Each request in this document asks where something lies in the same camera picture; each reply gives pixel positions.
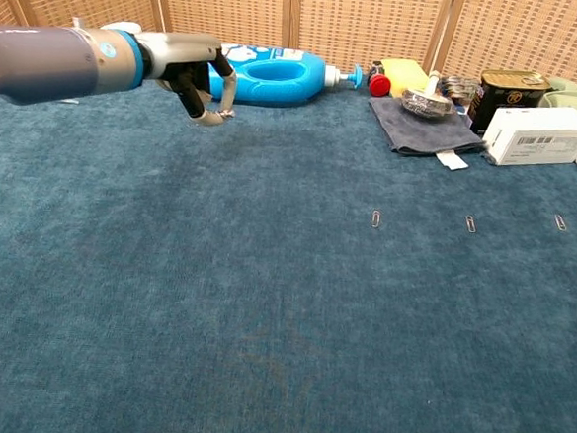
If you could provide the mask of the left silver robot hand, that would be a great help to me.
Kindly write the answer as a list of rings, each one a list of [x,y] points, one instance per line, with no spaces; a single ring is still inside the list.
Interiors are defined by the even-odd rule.
[[[218,38],[204,33],[141,32],[134,36],[147,52],[147,79],[176,94],[188,116],[201,126],[219,126],[233,117],[237,74]],[[209,71],[222,81],[220,108],[209,110]]]

